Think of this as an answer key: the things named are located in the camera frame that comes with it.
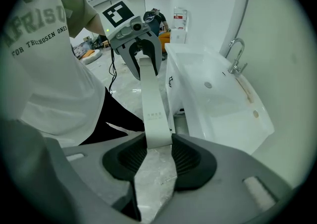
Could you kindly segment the white sink basin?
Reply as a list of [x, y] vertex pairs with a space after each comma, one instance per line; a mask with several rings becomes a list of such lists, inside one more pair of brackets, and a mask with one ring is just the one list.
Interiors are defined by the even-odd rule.
[[[274, 133], [272, 121], [252, 85], [243, 75], [230, 74], [230, 62], [221, 54], [190, 44], [169, 43], [165, 49], [170, 126], [183, 116], [190, 136], [248, 154]], [[207, 88], [205, 82], [210, 82], [212, 88]]]

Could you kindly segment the person's black trousers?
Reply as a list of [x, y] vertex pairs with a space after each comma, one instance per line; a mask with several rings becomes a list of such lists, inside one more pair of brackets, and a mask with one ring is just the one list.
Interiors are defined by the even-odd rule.
[[127, 136], [111, 125], [135, 132], [145, 131], [144, 122], [124, 108], [108, 90], [105, 92], [103, 107], [93, 133], [81, 145], [94, 144]]

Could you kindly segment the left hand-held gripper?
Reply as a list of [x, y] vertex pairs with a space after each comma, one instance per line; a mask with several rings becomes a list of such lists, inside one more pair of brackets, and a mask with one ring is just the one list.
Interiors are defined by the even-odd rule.
[[141, 50], [151, 59], [156, 76], [162, 59], [159, 38], [150, 31], [127, 0], [120, 0], [99, 13], [110, 46], [120, 55], [133, 76], [140, 80], [140, 67], [135, 58]]

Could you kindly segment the clear water bottle red label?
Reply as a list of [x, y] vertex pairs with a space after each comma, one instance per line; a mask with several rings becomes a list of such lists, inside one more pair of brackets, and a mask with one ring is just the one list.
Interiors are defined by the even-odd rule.
[[187, 22], [187, 10], [182, 7], [175, 7], [173, 11], [174, 28], [185, 30]]

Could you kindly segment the person's white olive-sleeved t-shirt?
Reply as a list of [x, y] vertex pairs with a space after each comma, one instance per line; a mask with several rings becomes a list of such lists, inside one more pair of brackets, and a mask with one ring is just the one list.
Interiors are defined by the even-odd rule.
[[106, 88], [70, 38], [97, 16], [86, 0], [17, 0], [0, 31], [0, 119], [65, 145], [93, 141]]

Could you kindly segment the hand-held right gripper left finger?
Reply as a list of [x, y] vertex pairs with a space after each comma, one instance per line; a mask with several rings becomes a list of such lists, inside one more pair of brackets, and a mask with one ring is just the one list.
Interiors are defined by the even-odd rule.
[[141, 219], [134, 177], [147, 155], [143, 133], [67, 148], [45, 141], [79, 220]]

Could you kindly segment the white floor cushion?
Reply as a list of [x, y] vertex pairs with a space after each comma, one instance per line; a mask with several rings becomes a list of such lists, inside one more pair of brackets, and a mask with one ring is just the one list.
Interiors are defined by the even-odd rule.
[[100, 56], [102, 55], [102, 51], [97, 49], [97, 50], [88, 50], [80, 59], [80, 61], [85, 64], [91, 64], [95, 60], [97, 60]]

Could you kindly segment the orange sofa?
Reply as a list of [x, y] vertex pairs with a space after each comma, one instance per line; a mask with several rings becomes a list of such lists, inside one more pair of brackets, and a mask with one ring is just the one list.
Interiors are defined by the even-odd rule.
[[159, 32], [158, 36], [160, 43], [161, 43], [161, 49], [162, 53], [166, 53], [165, 44], [170, 43], [170, 32]]

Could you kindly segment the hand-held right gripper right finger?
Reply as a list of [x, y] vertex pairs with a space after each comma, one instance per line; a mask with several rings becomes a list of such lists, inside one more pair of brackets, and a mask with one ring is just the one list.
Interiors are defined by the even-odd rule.
[[177, 179], [152, 224], [266, 224], [292, 189], [280, 176], [231, 147], [172, 135]]

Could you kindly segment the person's left forearm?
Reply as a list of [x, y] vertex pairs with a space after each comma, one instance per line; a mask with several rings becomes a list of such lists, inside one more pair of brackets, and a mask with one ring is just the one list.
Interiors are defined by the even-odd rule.
[[103, 35], [105, 36], [105, 31], [102, 26], [102, 22], [100, 19], [99, 14], [96, 14], [85, 26], [85, 29], [92, 33], [96, 33], [98, 35]]

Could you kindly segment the chrome faucet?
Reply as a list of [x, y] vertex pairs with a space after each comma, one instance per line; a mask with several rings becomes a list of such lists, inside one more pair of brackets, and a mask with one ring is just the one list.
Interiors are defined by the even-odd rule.
[[231, 66], [228, 68], [228, 72], [230, 74], [237, 74], [237, 75], [241, 75], [242, 72], [245, 70], [245, 68], [247, 67], [248, 63], [245, 63], [242, 67], [239, 67], [239, 61], [240, 58], [244, 52], [245, 49], [245, 43], [241, 38], [235, 38], [233, 39], [230, 43], [229, 43], [229, 51], [227, 53], [227, 55], [225, 56], [225, 58], [228, 57], [232, 47], [236, 44], [236, 43], [240, 43], [241, 44], [241, 49], [236, 57], [236, 59], [232, 62]]

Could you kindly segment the long white box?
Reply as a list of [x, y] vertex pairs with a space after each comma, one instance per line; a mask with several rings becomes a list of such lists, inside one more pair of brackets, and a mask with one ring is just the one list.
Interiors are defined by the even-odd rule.
[[147, 148], [154, 149], [172, 144], [159, 83], [150, 58], [139, 60], [142, 110]]

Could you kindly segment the white water dispenser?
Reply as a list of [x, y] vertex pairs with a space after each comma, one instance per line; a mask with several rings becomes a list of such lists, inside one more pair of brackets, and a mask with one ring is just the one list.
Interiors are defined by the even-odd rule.
[[186, 30], [172, 28], [170, 30], [170, 43], [173, 44], [184, 44], [186, 42]]

